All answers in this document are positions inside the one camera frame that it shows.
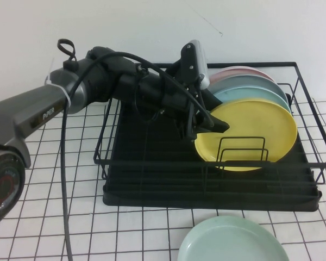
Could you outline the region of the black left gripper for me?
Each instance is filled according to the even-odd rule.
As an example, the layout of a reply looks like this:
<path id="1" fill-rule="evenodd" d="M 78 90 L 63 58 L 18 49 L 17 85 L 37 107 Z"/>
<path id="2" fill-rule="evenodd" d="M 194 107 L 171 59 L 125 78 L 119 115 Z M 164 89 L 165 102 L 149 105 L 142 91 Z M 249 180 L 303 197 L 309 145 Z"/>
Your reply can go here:
<path id="1" fill-rule="evenodd" d="M 230 125 L 212 116 L 223 102 L 199 84 L 183 85 L 199 104 L 196 106 L 176 84 L 166 77 L 149 74 L 139 80 L 138 103 L 171 118 L 182 138 L 194 140 L 198 133 L 224 133 Z"/>

